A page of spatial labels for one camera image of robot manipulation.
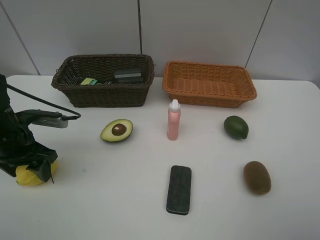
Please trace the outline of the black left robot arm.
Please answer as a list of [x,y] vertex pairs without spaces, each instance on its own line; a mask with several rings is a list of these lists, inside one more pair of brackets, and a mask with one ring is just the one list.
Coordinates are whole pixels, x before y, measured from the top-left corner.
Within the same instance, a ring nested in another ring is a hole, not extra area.
[[43,117],[59,118],[62,114],[24,110],[15,113],[10,106],[7,89],[18,92],[0,76],[0,169],[12,177],[20,166],[34,173],[42,182],[52,178],[51,166],[58,155],[55,150],[38,143],[29,125]]

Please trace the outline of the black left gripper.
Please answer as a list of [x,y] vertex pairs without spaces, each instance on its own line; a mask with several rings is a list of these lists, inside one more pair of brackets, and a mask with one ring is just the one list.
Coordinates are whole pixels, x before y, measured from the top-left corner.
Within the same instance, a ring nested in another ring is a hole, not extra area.
[[18,166],[35,175],[40,183],[53,180],[58,167],[58,155],[34,138],[29,125],[23,124],[18,117],[0,118],[0,169],[11,177],[16,177]]

